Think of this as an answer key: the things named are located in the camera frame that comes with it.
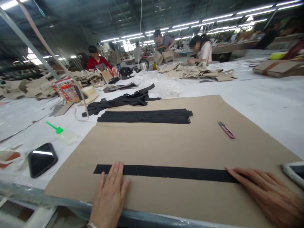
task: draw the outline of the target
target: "smartphone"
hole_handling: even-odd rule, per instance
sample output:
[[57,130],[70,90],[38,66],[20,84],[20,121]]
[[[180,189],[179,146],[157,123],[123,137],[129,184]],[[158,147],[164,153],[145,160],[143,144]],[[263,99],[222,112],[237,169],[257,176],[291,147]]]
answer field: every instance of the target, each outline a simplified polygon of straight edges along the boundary
[[28,155],[29,172],[31,178],[37,178],[58,161],[57,155],[51,143],[46,143]]

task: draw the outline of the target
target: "worker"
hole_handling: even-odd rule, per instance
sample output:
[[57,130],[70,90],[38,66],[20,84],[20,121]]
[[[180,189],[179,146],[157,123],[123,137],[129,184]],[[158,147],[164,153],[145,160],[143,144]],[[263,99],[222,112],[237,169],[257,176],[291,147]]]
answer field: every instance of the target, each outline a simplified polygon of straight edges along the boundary
[[88,50],[92,56],[92,58],[89,58],[88,67],[87,67],[88,71],[90,72],[94,72],[95,70],[104,71],[105,67],[112,69],[112,66],[108,63],[108,61],[104,57],[99,56],[96,46],[93,45],[89,46]]
[[280,27],[280,24],[270,25],[265,30],[265,36],[251,49],[266,49],[268,45],[270,45],[275,38],[278,36],[279,31],[277,30]]
[[115,64],[118,66],[121,64],[121,58],[120,54],[118,52],[118,48],[114,46],[113,42],[109,42],[110,50],[112,51],[114,58],[115,58]]
[[138,64],[140,60],[143,57],[143,51],[139,46],[139,41],[135,42],[135,48],[134,48],[134,58],[135,58],[135,63]]
[[[124,165],[102,172],[92,205],[88,228],[116,228],[123,211],[130,180],[123,180]],[[276,176],[255,169],[227,169],[247,189],[265,216],[279,228],[304,227],[304,201]]]
[[207,34],[196,35],[190,40],[190,48],[198,52],[196,58],[188,59],[189,62],[205,62],[209,65],[212,61],[212,46]]
[[153,33],[155,44],[157,47],[157,50],[162,53],[164,51],[169,51],[176,43],[175,39],[173,39],[170,36],[164,35],[162,36],[161,31],[155,30]]

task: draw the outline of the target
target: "beige fabric piece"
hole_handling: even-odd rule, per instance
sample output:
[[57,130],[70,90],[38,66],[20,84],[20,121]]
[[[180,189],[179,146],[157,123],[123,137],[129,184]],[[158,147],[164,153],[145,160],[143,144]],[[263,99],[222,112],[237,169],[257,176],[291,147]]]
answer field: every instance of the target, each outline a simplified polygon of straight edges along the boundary
[[[280,164],[300,158],[219,95],[149,101],[147,106],[126,105],[111,110],[178,108],[193,112],[190,124],[97,123],[59,168],[44,193],[92,203],[100,180],[99,174],[93,174],[96,165],[121,161],[125,165],[262,169],[273,172],[303,196],[303,191],[280,169]],[[222,121],[236,139],[229,138],[217,121]],[[273,228],[240,184],[144,176],[124,178],[131,179],[125,208],[240,227]]]

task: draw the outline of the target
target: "woman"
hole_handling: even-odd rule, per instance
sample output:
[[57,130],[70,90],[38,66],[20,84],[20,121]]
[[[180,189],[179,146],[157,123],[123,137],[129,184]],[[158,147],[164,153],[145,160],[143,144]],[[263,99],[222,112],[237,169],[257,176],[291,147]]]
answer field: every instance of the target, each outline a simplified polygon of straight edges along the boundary
[[189,62],[201,63],[205,62],[209,65],[212,61],[212,46],[207,34],[201,36],[196,35],[190,41],[190,48],[199,52],[196,58],[188,59]]
[[88,71],[90,72],[94,72],[95,70],[104,71],[105,67],[112,69],[108,61],[104,57],[99,56],[96,46],[89,46],[88,50],[92,56],[92,58],[89,58],[88,67],[87,67]]
[[153,36],[155,39],[157,50],[160,53],[164,51],[169,51],[170,48],[172,48],[176,43],[175,39],[173,39],[172,37],[166,35],[162,36],[161,31],[159,29],[155,30]]
[[110,46],[110,50],[114,55],[114,59],[115,59],[115,64],[116,65],[120,65],[121,64],[121,59],[120,59],[120,54],[117,50],[117,48],[114,47],[114,44],[112,42],[109,42],[109,46]]

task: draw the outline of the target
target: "cardboard box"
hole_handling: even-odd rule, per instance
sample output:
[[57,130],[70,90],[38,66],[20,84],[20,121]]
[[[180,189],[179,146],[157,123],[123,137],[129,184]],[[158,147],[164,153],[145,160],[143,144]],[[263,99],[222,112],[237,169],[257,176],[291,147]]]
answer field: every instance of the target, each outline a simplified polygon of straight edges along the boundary
[[276,78],[304,75],[304,60],[266,60],[253,72]]

